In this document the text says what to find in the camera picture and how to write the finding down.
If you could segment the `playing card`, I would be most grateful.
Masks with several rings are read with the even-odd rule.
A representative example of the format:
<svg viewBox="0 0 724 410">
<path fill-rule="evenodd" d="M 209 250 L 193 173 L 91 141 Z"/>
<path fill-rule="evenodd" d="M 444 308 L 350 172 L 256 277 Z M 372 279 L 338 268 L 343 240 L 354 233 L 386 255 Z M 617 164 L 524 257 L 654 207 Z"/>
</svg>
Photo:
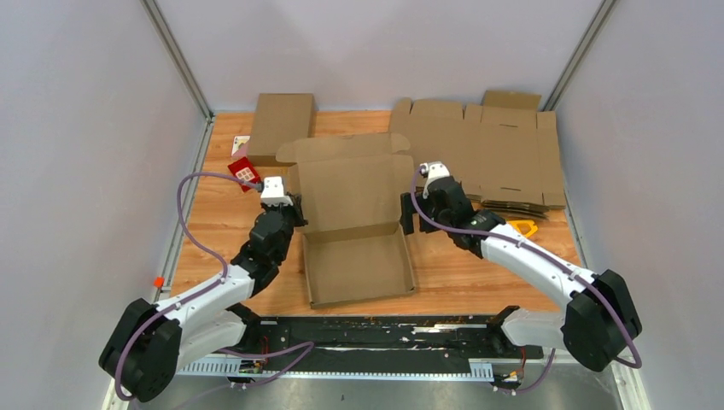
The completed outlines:
<svg viewBox="0 0 724 410">
<path fill-rule="evenodd" d="M 233 138 L 231 147 L 232 158 L 243 158 L 248 152 L 248 142 L 250 140 L 249 135 L 236 135 Z"/>
</svg>

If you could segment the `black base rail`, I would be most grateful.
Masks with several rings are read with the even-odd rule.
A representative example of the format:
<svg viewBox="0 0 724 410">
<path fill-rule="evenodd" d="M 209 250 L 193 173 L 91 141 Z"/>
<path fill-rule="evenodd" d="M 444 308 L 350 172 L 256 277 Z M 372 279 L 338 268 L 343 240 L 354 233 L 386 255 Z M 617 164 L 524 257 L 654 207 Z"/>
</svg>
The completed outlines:
<svg viewBox="0 0 724 410">
<path fill-rule="evenodd" d="M 281 350 L 312 342 L 293 371 L 359 375 L 464 374 L 472 359 L 543 358 L 541 347 L 503 342 L 491 323 L 491 315 L 266 316 L 232 350 L 267 354 L 263 369 L 279 371 L 297 356 Z"/>
</svg>

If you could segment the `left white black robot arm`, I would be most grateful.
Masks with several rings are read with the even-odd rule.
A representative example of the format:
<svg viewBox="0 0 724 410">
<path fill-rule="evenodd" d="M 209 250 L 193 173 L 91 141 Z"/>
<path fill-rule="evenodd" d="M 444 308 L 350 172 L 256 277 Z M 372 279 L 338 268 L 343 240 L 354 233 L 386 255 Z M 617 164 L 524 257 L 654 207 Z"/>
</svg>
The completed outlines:
<svg viewBox="0 0 724 410">
<path fill-rule="evenodd" d="M 261 329 L 243 302 L 277 277 L 295 228 L 306 224 L 295 197 L 261 207 L 248 240 L 219 273 L 178 296 L 126 306 L 98 359 L 119 399 L 151 401 L 189 363 L 232 346 L 242 353 L 260 346 Z"/>
</svg>

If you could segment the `stack of flat cardboard sheets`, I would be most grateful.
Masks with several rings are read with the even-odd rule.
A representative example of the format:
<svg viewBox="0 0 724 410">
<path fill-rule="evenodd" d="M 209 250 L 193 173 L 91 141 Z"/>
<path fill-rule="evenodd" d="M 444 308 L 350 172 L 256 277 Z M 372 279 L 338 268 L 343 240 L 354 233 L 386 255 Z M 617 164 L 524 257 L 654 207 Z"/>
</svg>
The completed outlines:
<svg viewBox="0 0 724 410">
<path fill-rule="evenodd" d="M 467 104 L 406 97 L 388 129 L 410 141 L 415 163 L 443 163 L 470 196 L 564 208 L 558 118 L 539 109 L 540 99 L 514 91 Z"/>
</svg>

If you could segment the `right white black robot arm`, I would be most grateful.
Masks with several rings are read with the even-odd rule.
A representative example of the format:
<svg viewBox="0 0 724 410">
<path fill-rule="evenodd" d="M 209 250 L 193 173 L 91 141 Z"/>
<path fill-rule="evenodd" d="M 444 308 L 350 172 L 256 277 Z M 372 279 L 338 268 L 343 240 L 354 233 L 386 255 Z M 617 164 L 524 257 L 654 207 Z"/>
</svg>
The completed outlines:
<svg viewBox="0 0 724 410">
<path fill-rule="evenodd" d="M 559 313 L 516 307 L 503 315 L 487 334 L 488 347 L 496 355 L 506 357 L 520 346 L 536 345 L 565 349 L 595 372 L 613 361 L 634 369 L 643 366 L 634 343 L 642 324 L 622 275 L 567 262 L 496 213 L 473 208 L 451 176 L 434 180 L 428 194 L 414 188 L 401 194 L 400 208 L 405 234 L 414 231 L 416 214 L 421 231 L 444 231 L 458 248 L 513 272 L 559 306 Z"/>
</svg>

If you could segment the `brown cardboard box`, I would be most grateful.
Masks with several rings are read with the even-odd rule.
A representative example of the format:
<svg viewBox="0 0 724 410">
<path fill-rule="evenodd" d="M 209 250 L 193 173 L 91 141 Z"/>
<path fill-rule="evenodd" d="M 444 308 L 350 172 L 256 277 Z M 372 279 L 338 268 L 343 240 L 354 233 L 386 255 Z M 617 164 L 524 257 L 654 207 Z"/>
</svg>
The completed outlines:
<svg viewBox="0 0 724 410">
<path fill-rule="evenodd" d="M 316 113 L 311 93 L 261 93 L 257 99 L 247 158 L 255 167 L 285 166 L 276 153 L 286 143 L 312 135 Z"/>
<path fill-rule="evenodd" d="M 401 197 L 414 172 L 399 133 L 299 139 L 276 153 L 301 197 L 299 233 L 311 308 L 407 296 L 417 288 Z"/>
</svg>

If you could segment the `closed brown cardboard box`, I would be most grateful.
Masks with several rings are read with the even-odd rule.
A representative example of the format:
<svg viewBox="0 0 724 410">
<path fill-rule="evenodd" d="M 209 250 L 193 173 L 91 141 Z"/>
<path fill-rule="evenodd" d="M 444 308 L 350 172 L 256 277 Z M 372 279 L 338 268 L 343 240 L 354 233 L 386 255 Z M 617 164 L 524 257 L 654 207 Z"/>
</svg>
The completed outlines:
<svg viewBox="0 0 724 410">
<path fill-rule="evenodd" d="M 316 113 L 311 93 L 261 93 L 257 99 L 247 158 L 255 167 L 285 166 L 276 153 L 286 143 L 312 135 Z"/>
</svg>

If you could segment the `red plastic window block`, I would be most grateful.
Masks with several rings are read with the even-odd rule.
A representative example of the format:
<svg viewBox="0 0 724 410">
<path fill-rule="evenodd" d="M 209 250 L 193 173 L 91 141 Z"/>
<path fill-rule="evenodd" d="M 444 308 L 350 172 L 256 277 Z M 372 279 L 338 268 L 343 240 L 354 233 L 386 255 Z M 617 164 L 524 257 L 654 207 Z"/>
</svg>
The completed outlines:
<svg viewBox="0 0 724 410">
<path fill-rule="evenodd" d="M 229 164 L 227 168 L 231 175 L 237 179 L 247 181 L 254 185 L 262 182 L 259 173 L 247 157 L 237 159 Z"/>
</svg>

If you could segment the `yellow plastic triangle block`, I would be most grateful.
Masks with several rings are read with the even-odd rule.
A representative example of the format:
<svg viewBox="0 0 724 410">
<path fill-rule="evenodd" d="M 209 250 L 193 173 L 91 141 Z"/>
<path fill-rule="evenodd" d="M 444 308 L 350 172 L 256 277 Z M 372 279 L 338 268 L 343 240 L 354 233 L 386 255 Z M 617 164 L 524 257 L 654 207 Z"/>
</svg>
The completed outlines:
<svg viewBox="0 0 724 410">
<path fill-rule="evenodd" d="M 508 224 L 524 237 L 532 237 L 539 230 L 534 220 L 509 220 Z"/>
</svg>

